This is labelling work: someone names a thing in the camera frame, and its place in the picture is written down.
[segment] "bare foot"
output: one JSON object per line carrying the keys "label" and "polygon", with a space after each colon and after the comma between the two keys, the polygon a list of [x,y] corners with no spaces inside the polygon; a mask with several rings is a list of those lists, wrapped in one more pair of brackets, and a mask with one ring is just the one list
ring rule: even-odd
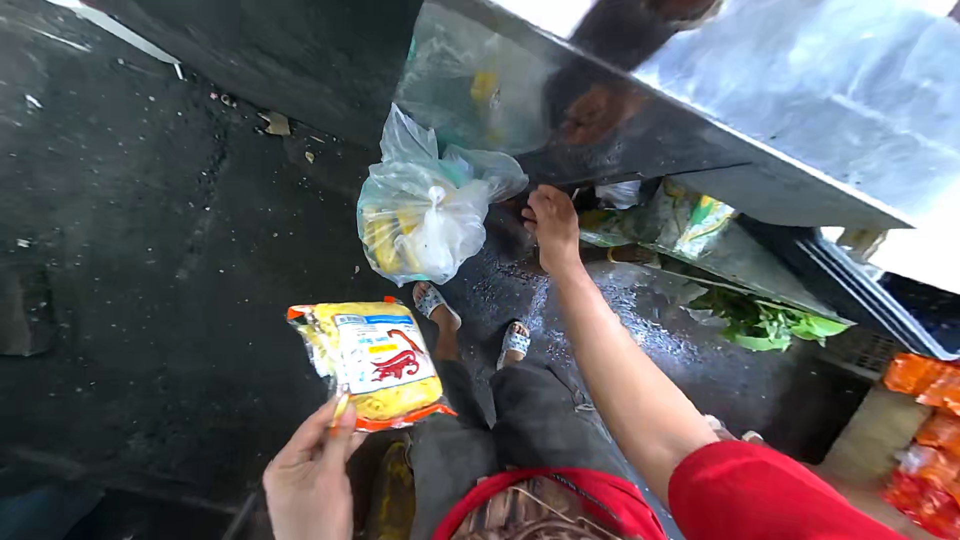
{"label": "bare foot", "polygon": [[[426,294],[426,286],[426,282],[418,282],[414,285],[414,300],[419,302],[423,298]],[[457,320],[444,304],[440,304],[430,313],[430,320],[437,323],[441,331],[457,331]]]}
{"label": "bare foot", "polygon": [[[520,335],[530,337],[530,332],[528,332],[527,329],[518,322],[512,323],[508,331],[515,331]],[[521,353],[520,351],[514,351],[513,349],[511,349],[510,351],[507,351],[507,353],[503,356],[503,365],[509,366],[514,364],[519,364],[520,361],[523,360],[524,356],[526,356],[524,353]]]}

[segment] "person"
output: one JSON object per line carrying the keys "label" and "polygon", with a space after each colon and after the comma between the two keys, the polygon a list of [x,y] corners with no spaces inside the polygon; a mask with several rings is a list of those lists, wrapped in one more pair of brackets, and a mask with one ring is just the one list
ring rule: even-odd
{"label": "person", "polygon": [[[541,185],[528,205],[524,225],[559,294],[593,405],[688,540],[901,538],[785,455],[720,441],[588,275],[570,199]],[[414,299],[440,327],[433,357],[458,416],[435,414],[413,427],[412,538],[666,538],[593,406],[557,374],[524,361],[529,331],[522,323],[508,329],[491,379],[490,428],[459,360],[459,315],[428,283],[417,284]],[[345,465],[363,435],[353,432],[352,407],[329,429],[334,407],[310,416],[264,473],[278,540],[352,535]]]}

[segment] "red sleeve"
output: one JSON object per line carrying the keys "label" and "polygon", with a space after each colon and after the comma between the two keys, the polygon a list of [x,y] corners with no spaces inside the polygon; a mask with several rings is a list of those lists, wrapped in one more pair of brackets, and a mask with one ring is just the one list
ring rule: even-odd
{"label": "red sleeve", "polygon": [[670,508],[687,540],[902,539],[803,465],[738,441],[707,445],[670,478]]}

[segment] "orange packaging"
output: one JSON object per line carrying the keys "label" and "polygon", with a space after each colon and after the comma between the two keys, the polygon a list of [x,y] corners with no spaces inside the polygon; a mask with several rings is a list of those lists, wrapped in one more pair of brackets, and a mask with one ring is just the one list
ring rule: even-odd
{"label": "orange packaging", "polygon": [[960,538],[960,504],[933,482],[894,471],[883,500],[940,538]]}
{"label": "orange packaging", "polygon": [[918,396],[923,394],[946,371],[952,369],[949,364],[933,358],[900,353],[891,362],[890,369],[883,377],[883,382],[887,385],[887,388],[895,392]]}
{"label": "orange packaging", "polygon": [[960,457],[960,417],[949,410],[937,409],[917,431],[916,439],[917,444]]}
{"label": "orange packaging", "polygon": [[910,476],[933,482],[947,491],[957,489],[960,476],[960,459],[935,448],[914,445],[900,460],[900,471]]}
{"label": "orange packaging", "polygon": [[948,367],[919,396],[917,403],[945,407],[960,413],[960,371]]}
{"label": "orange packaging", "polygon": [[413,313],[395,298],[293,306],[287,321],[303,337],[317,373],[332,377],[336,395],[356,407],[358,430],[403,428],[435,413],[456,416]]}

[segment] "printed label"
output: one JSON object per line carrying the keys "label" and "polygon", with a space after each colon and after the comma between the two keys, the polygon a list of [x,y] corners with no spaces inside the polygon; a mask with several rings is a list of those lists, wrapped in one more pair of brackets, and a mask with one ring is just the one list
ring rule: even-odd
{"label": "printed label", "polygon": [[335,315],[351,394],[433,377],[423,338],[406,315]]}

